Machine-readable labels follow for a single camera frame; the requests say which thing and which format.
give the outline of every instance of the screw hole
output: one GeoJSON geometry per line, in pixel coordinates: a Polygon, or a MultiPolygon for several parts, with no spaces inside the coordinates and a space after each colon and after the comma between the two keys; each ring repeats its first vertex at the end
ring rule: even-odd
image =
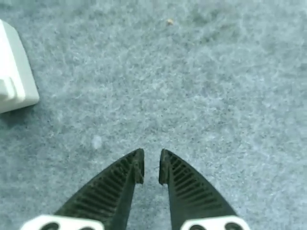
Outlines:
{"type": "Polygon", "coordinates": [[[189,230],[206,230],[206,229],[201,225],[193,225],[192,227],[190,227],[189,230]]]}
{"type": "Polygon", "coordinates": [[[243,228],[236,223],[228,223],[225,225],[225,230],[243,230],[243,228]]]}
{"type": "Polygon", "coordinates": [[[95,230],[95,229],[86,227],[86,228],[82,228],[82,229],[80,229],[80,230],[95,230]]]}
{"type": "Polygon", "coordinates": [[[48,224],[45,224],[40,230],[58,230],[59,224],[56,222],[51,222],[48,224]]]}

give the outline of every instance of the white spot on carpet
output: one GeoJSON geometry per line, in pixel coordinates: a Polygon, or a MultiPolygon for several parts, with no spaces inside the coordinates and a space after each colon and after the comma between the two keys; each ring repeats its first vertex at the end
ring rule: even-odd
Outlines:
{"type": "Polygon", "coordinates": [[[102,146],[102,139],[100,136],[94,136],[93,140],[92,140],[92,146],[94,149],[99,149],[102,146]]]}

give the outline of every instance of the white object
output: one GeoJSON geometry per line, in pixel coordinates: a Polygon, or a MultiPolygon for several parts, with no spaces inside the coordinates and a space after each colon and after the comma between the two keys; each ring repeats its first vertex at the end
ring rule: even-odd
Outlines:
{"type": "Polygon", "coordinates": [[[183,223],[181,230],[201,230],[197,226],[206,230],[250,230],[248,224],[240,217],[225,216],[204,219],[191,219],[183,223]]]}
{"type": "Polygon", "coordinates": [[[28,57],[17,31],[0,20],[0,114],[38,103],[28,57]]]}
{"type": "Polygon", "coordinates": [[[26,222],[20,230],[104,230],[97,220],[41,215],[26,222]]]}

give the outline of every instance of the small debris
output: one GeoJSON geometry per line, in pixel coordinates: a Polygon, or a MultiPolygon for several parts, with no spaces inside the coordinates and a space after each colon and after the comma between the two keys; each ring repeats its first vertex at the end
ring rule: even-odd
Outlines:
{"type": "Polygon", "coordinates": [[[168,19],[167,20],[167,25],[173,25],[174,24],[174,21],[173,21],[173,19],[168,19]]]}

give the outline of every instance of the ridged gripper pad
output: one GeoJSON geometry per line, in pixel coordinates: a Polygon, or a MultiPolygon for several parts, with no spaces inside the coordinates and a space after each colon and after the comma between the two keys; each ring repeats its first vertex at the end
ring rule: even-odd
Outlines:
{"type": "Polygon", "coordinates": [[[221,194],[192,166],[163,149],[159,183],[168,185],[172,230],[189,219],[235,215],[221,194]]]}
{"type": "Polygon", "coordinates": [[[55,215],[94,219],[105,230],[124,230],[127,225],[134,187],[144,178],[144,151],[137,149],[100,172],[55,215]]]}

